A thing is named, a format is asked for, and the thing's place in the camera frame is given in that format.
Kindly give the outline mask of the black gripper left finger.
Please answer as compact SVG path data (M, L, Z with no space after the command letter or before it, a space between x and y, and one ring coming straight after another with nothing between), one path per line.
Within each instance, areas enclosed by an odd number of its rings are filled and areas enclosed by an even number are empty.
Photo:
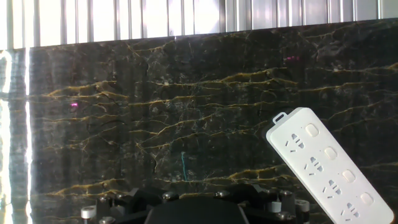
M81 208L80 218L83 224L144 223L153 208L179 198L176 192L158 188L134 188L126 194L104 194L95 204Z

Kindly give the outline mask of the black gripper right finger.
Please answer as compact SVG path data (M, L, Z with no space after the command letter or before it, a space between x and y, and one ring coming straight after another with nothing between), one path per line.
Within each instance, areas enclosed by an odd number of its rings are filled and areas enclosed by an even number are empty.
M244 223L310 224L310 203L289 190L236 184L216 191L213 198L235 204Z

